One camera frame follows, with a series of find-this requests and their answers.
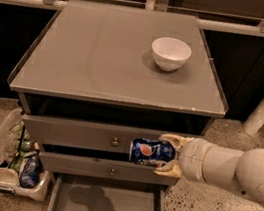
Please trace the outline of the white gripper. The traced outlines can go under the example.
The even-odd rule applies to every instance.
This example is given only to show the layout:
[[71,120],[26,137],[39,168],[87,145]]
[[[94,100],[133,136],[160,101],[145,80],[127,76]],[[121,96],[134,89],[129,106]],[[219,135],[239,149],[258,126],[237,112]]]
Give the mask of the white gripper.
[[189,181],[204,183],[203,161],[205,155],[213,147],[204,139],[181,137],[176,134],[161,134],[159,141],[169,142],[175,150],[180,149],[178,161],[171,160],[161,167],[155,168],[154,173],[160,176],[184,178]]

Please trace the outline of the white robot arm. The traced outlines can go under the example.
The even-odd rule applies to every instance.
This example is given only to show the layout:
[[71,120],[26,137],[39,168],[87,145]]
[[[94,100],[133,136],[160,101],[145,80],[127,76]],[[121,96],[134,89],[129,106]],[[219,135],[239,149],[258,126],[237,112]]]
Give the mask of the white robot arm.
[[216,186],[264,208],[264,149],[243,152],[170,133],[161,135],[160,141],[175,148],[175,158],[157,168],[157,174]]

